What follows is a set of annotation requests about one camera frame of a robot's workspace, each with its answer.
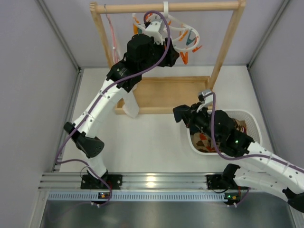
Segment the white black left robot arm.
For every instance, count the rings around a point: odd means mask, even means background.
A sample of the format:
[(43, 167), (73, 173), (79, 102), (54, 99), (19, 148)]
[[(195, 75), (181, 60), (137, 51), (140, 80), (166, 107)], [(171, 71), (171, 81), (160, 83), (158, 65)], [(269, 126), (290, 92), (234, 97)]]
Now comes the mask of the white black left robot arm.
[(81, 151), (88, 167), (85, 181), (92, 188), (107, 186), (108, 171), (102, 159), (104, 142), (97, 131), (116, 104), (141, 81), (142, 75), (153, 68), (172, 67), (179, 58), (171, 38), (157, 43), (154, 37), (134, 35), (127, 43), (122, 60), (114, 64), (95, 99), (75, 121), (67, 122), (64, 130)]

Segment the dark navy sock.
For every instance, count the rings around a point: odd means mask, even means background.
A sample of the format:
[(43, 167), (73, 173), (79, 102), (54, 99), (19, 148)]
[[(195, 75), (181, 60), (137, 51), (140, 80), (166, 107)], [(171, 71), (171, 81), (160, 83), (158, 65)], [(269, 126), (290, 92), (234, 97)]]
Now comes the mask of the dark navy sock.
[(190, 121), (191, 108), (185, 104), (173, 108), (174, 120), (176, 123), (183, 121), (186, 125)]

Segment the white plastic clip hanger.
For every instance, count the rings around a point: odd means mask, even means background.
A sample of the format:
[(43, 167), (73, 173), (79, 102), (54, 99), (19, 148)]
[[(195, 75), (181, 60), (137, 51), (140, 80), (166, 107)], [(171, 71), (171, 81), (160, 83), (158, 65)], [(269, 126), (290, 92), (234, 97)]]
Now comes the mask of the white plastic clip hanger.
[[(168, 2), (165, 1), (163, 3), (163, 7), (164, 7), (164, 12), (162, 12), (161, 14), (165, 17), (167, 24), (170, 28), (171, 41), (174, 49), (177, 52), (185, 55), (187, 55), (189, 52), (195, 53), (199, 49), (201, 49), (202, 45), (200, 44), (200, 35), (198, 31), (192, 26), (184, 22), (181, 22), (177, 18), (170, 15)], [(162, 18), (155, 13), (147, 14), (144, 23), (141, 23), (137, 19), (135, 13), (132, 14), (132, 18), (133, 18), (134, 34), (144, 34), (143, 32), (146, 28), (145, 27), (146, 22), (152, 22), (154, 20), (162, 20)], [(163, 37), (163, 44), (165, 44), (166, 43), (165, 39), (168, 37), (165, 23), (164, 23), (162, 37)]]

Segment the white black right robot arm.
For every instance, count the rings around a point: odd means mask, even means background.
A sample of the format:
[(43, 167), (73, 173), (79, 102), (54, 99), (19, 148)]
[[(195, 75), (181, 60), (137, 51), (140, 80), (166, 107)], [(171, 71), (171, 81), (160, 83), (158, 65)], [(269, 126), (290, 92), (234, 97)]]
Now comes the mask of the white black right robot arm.
[(246, 133), (226, 112), (209, 113), (200, 103), (186, 107), (186, 127), (211, 138), (215, 150), (228, 161), (220, 181), (226, 189), (245, 187), (281, 198), (299, 212), (304, 210), (304, 170), (288, 163)]

